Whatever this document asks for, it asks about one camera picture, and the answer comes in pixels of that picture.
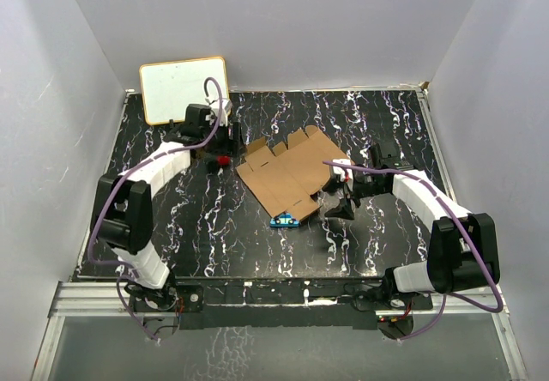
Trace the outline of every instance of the white board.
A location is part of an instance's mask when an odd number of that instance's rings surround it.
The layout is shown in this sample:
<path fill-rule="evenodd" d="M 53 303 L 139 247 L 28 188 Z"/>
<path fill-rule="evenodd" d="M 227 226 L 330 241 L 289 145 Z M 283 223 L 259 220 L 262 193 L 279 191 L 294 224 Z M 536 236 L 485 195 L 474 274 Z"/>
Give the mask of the white board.
<path fill-rule="evenodd" d="M 145 121 L 149 125 L 168 124 L 170 119 L 184 121 L 188 104 L 206 104 L 204 80 L 209 76 L 220 84 L 223 97 L 229 97 L 222 57 L 150 63 L 139 69 L 139 76 Z M 217 99 L 211 83 L 208 92 L 211 100 Z"/>

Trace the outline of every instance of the gray floor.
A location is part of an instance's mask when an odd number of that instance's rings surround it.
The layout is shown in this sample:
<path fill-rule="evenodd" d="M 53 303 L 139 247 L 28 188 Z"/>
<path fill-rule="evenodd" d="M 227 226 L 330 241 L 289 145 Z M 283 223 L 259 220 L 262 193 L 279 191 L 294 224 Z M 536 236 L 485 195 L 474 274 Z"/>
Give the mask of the gray floor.
<path fill-rule="evenodd" d="M 418 318 L 416 328 L 428 319 Z M 433 330 L 400 345 L 378 331 L 328 327 L 179 331 L 156 346 L 128 318 L 67 318 L 50 380 L 155 378 L 510 379 L 487 314 L 445 315 Z"/>

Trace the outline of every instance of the white wall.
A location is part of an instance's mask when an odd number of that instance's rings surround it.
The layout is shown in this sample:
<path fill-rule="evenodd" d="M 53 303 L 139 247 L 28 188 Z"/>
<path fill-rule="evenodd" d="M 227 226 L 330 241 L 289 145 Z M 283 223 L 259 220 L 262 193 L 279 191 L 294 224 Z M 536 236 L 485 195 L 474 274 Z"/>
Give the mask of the white wall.
<path fill-rule="evenodd" d="M 0 0 L 0 379 L 29 379 L 124 91 L 75 0 Z"/>
<path fill-rule="evenodd" d="M 494 217 L 502 287 L 533 380 L 549 361 L 549 0 L 477 0 L 431 84 L 457 196 Z"/>
<path fill-rule="evenodd" d="M 232 89 L 430 81 L 473 0 L 76 0 L 125 88 L 221 55 Z"/>

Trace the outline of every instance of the black and white marble surface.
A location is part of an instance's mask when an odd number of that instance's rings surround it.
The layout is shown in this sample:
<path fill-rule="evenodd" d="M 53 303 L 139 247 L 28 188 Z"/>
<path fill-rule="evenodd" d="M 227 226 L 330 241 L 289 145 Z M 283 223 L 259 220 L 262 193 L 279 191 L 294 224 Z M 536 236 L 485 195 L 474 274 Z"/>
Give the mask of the black and white marble surface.
<path fill-rule="evenodd" d="M 441 189 L 443 183 L 414 91 L 288 92 L 231 94 L 246 143 L 260 136 L 268 145 L 314 124 L 355 162 L 377 141 L 394 141 L 402 158 L 423 167 Z M 141 95 L 125 108 L 109 172 L 121 172 L 160 145 L 165 126 L 149 127 Z M 363 200 L 355 221 L 326 220 L 337 197 L 322 192 L 323 204 L 300 228 L 273 229 L 267 212 L 236 173 L 242 158 L 219 174 L 203 162 L 175 177 L 154 198 L 152 240 L 176 276 L 192 277 L 375 277 L 389 266 L 425 259 L 429 232 L 394 197 Z M 96 245 L 96 257 L 114 254 Z M 120 273 L 96 267 L 84 257 L 75 275 L 110 278 Z"/>

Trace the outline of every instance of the metal frame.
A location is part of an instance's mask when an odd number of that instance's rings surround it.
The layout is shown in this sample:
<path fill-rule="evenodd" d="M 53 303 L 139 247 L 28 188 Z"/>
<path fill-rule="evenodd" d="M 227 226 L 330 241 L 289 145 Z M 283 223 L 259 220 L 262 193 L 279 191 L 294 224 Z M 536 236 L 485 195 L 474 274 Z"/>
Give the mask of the metal frame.
<path fill-rule="evenodd" d="M 350 87 L 338 89 L 324 90 L 354 90 L 354 91 L 377 91 L 377 90 L 414 90 L 417 93 L 419 105 L 423 112 L 427 132 L 431 138 L 438 169 L 441 173 L 444 189 L 446 193 L 455 200 L 455 192 L 452 187 L 448 170 L 444 163 L 442 152 L 438 144 L 435 130 L 431 121 L 430 108 L 428 100 L 423 90 L 416 85 L 401 84 L 391 87 Z M 127 97 L 124 102 L 122 116 L 127 103 Z M 81 255 L 86 248 L 87 240 L 85 239 L 81 248 Z M 471 291 L 462 292 L 472 299 L 476 299 L 484 304 L 493 304 L 495 299 L 490 293 L 489 288 L 478 288 Z M 430 311 L 414 311 L 413 314 L 434 315 L 438 312 L 442 303 L 442 295 L 433 294 L 431 296 L 433 309 Z M 499 314 L 492 314 L 495 329 L 498 333 L 498 338 L 504 352 L 507 367 L 510 371 L 511 381 L 528 381 L 526 368 L 522 361 L 521 353 L 516 343 L 515 335 L 510 326 L 509 311 L 507 305 L 504 304 L 504 311 Z M 376 311 L 377 315 L 394 315 L 395 311 L 383 310 Z M 460 299 L 448 297 L 444 314 L 477 314 L 488 313 L 482 311 L 469 303 Z M 146 317 L 171 317 L 172 313 L 166 312 L 148 312 L 138 314 Z M 126 318 L 127 314 L 118 299 L 116 284 L 114 282 L 69 282 L 60 283 L 55 299 L 53 300 L 49 323 L 45 332 L 42 346 L 40 347 L 39 356 L 33 372 L 33 381 L 47 380 L 49 378 L 51 367 L 57 352 L 57 346 L 63 332 L 64 319 L 66 317 L 120 317 Z"/>

